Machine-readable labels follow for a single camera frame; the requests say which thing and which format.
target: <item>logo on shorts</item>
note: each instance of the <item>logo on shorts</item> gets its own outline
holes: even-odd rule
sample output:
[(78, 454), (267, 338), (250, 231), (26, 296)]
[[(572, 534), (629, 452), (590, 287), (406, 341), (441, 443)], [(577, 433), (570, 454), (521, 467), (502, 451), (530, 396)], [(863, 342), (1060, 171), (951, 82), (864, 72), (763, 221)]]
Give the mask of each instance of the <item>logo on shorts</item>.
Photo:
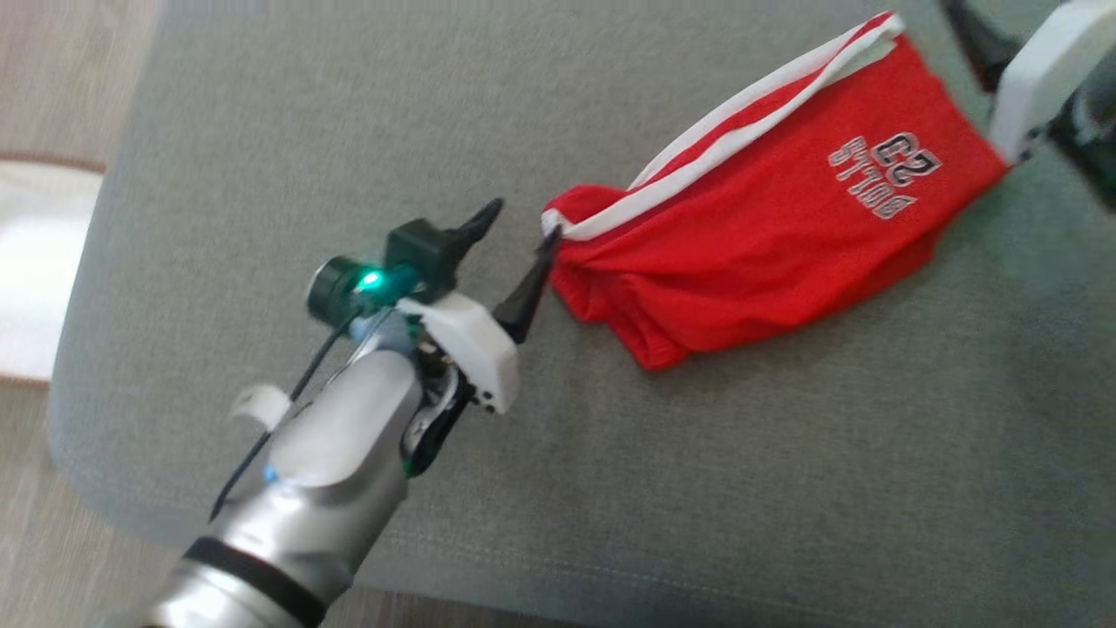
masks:
[(914, 133), (899, 133), (870, 151), (863, 136), (853, 137), (829, 155), (829, 165), (845, 166), (837, 173), (838, 181), (847, 181), (855, 174), (864, 176), (848, 187), (849, 195), (879, 218), (889, 220), (918, 200), (896, 193), (896, 187), (906, 187), (916, 177), (934, 172), (942, 162), (934, 153), (918, 147)]

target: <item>wooden floor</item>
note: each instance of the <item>wooden floor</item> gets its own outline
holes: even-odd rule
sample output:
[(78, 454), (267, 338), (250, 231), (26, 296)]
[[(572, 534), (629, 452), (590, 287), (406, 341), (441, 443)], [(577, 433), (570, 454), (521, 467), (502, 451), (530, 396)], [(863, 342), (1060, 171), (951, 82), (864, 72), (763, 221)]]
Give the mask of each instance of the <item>wooden floor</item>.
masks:
[[(108, 165), (158, 4), (0, 2), (0, 155)], [(177, 553), (85, 511), (50, 462), (44, 388), (0, 383), (0, 626), (89, 626), (142, 599)], [(326, 626), (558, 627), (372, 590), (350, 591)]]

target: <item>gray ottoman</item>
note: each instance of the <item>gray ottoman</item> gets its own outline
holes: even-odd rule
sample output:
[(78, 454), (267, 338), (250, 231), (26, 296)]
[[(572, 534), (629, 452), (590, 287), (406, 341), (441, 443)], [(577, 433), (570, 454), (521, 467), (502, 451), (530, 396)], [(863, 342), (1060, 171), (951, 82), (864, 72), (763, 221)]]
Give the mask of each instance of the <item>gray ottoman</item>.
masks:
[[(203, 529), (256, 436), (224, 418), (234, 395), (291, 386), (326, 335), (302, 305), (323, 260), (503, 195), (462, 272), (492, 303), (547, 200), (623, 184), (887, 8), (352, 4), (163, 19), (50, 402), (56, 461), (121, 528), (179, 547)], [(982, 120), (935, 3), (892, 6)], [(648, 375), (549, 296), (522, 369), (514, 413), (462, 419), (362, 582), (603, 626), (1116, 613), (1116, 221), (1050, 148), (840, 317)]]

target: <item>red fabric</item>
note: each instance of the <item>red fabric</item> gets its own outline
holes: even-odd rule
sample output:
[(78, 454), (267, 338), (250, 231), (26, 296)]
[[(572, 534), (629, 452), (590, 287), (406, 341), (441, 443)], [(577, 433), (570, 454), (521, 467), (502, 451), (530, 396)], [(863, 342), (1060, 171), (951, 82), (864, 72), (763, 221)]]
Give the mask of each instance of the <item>red fabric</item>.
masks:
[[(895, 42), (886, 58), (825, 87), (667, 202), (594, 239), (565, 241), (552, 282), (575, 317), (607, 323), (639, 365), (663, 369), (691, 352), (795, 330), (925, 264), (950, 220), (1007, 165), (954, 109), (907, 38)], [(777, 109), (812, 78), (737, 113), (645, 185)], [(858, 137), (864, 149), (854, 143), (840, 162), (839, 151)], [(929, 151), (926, 158), (918, 151)], [(864, 167), (849, 173), (855, 164)], [(903, 167), (893, 175), (905, 185), (885, 176), (857, 187), (869, 168), (884, 175), (896, 164)], [(888, 199), (874, 210), (874, 199), (857, 199), (879, 183), (916, 200), (877, 215), (906, 202)], [(548, 207), (576, 223), (633, 191), (579, 185)]]

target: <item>folded clothing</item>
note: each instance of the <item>folded clothing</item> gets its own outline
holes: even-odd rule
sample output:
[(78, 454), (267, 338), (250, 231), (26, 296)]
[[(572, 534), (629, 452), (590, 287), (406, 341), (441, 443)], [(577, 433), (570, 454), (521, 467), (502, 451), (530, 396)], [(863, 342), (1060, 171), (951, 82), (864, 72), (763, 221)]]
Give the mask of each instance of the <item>folded clothing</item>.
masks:
[(552, 281), (576, 318), (663, 369), (911, 274), (1007, 170), (882, 13), (730, 98), (626, 190), (551, 201)]

